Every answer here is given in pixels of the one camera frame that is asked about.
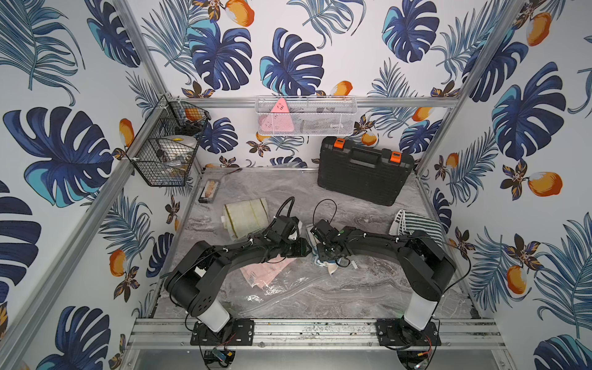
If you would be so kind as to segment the pink towel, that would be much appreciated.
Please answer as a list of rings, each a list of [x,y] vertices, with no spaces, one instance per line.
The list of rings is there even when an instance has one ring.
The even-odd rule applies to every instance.
[[[252,288],[259,287],[263,289],[268,287],[293,261],[295,261],[295,258],[277,256],[262,264],[252,264],[240,268],[240,272]]]

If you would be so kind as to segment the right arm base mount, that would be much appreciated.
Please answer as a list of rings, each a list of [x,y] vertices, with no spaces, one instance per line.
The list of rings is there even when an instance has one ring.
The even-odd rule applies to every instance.
[[[441,345],[439,329],[433,321],[423,330],[413,328],[404,319],[378,319],[376,334],[379,345],[393,348],[411,348]]]

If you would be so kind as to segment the cream striped towel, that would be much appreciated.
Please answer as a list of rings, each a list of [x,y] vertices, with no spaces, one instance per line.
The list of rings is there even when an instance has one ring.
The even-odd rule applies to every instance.
[[[268,203],[265,198],[227,203],[221,220],[232,240],[242,239],[268,226]]]

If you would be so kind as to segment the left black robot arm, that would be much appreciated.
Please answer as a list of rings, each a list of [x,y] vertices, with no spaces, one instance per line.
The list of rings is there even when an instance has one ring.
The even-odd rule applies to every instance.
[[[300,229],[297,217],[276,216],[265,229],[242,242],[210,245],[199,241],[169,273],[164,287],[174,305],[219,333],[231,320],[217,300],[228,273],[250,265],[308,256],[311,247]]]

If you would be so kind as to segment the clear plastic vacuum bag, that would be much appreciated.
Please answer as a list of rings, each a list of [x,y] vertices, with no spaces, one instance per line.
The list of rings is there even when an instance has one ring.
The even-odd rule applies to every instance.
[[[335,226],[356,226],[381,231],[378,206],[365,201],[338,204]],[[198,241],[222,245],[232,241],[223,231],[220,218],[206,215],[205,207],[194,208],[184,234],[189,246]],[[232,315],[255,319],[375,319],[381,316],[384,303],[384,277],[378,260],[353,257],[353,266],[334,274],[327,267],[314,264],[312,254],[296,258],[271,280],[251,287],[251,277],[237,269],[227,274],[217,300]]]

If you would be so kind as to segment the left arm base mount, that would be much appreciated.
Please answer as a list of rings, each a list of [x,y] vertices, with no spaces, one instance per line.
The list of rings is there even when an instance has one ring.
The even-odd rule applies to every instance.
[[[255,322],[251,319],[231,319],[220,331],[214,332],[203,323],[196,323],[191,335],[193,346],[252,346]]]

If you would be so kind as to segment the black white striped towel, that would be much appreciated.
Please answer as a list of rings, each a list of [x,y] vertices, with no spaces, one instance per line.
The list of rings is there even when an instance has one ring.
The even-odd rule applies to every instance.
[[[443,228],[441,223],[404,209],[397,212],[388,234],[392,236],[411,235],[415,231],[424,231],[438,245],[444,245]]]

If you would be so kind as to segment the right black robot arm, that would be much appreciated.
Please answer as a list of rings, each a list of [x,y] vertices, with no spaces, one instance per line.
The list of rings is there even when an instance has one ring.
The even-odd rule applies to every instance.
[[[366,255],[399,264],[413,290],[402,319],[416,331],[424,330],[430,323],[456,273],[456,263],[425,231],[410,235],[376,234],[353,227],[339,230],[327,220],[320,220],[311,234],[318,241],[320,261]]]

